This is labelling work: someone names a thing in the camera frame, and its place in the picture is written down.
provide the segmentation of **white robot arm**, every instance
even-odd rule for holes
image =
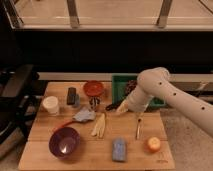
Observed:
[[[137,77],[136,88],[125,103],[134,112],[144,112],[150,100],[158,97],[184,114],[188,119],[213,137],[213,106],[169,83],[170,74],[165,68],[144,70]]]

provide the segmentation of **green crate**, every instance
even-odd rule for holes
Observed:
[[[137,75],[112,75],[112,102],[125,99],[124,90],[129,80],[136,80]],[[153,98],[149,107],[165,107],[165,102],[158,98]]]

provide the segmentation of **bowl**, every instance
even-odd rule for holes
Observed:
[[[84,92],[89,97],[99,97],[104,92],[104,86],[100,81],[91,80],[84,84]]]
[[[74,128],[63,127],[51,136],[49,150],[54,156],[64,159],[69,157],[77,148],[79,141],[80,136]]]

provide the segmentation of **sponge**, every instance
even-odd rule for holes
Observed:
[[[126,142],[122,138],[113,140],[112,160],[116,162],[126,161]]]

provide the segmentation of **paper cup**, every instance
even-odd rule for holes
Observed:
[[[46,97],[42,102],[43,107],[52,115],[59,114],[59,101],[55,96]]]

